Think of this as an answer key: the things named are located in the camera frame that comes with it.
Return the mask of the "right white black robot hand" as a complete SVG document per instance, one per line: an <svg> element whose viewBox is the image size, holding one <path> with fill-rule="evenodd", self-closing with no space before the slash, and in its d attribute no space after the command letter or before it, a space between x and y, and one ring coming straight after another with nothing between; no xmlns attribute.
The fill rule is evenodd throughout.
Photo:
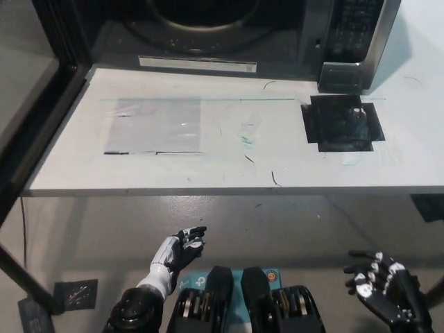
<svg viewBox="0 0 444 333"><path fill-rule="evenodd" d="M349 250L348 255L365 260L343 270L352 276L345 283L351 296L392 330L431 325L418 279L403 264L383 252Z"/></svg>

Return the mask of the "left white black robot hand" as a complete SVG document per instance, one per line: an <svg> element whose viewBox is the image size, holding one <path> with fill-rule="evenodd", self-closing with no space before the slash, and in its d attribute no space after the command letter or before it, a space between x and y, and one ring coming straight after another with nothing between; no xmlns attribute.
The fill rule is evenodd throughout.
<svg viewBox="0 0 444 333"><path fill-rule="evenodd" d="M178 277L181 270L202 255L206 231L206 226L198 226L180 230L167 237L151 262L150 272L164 271L171 279Z"/></svg>

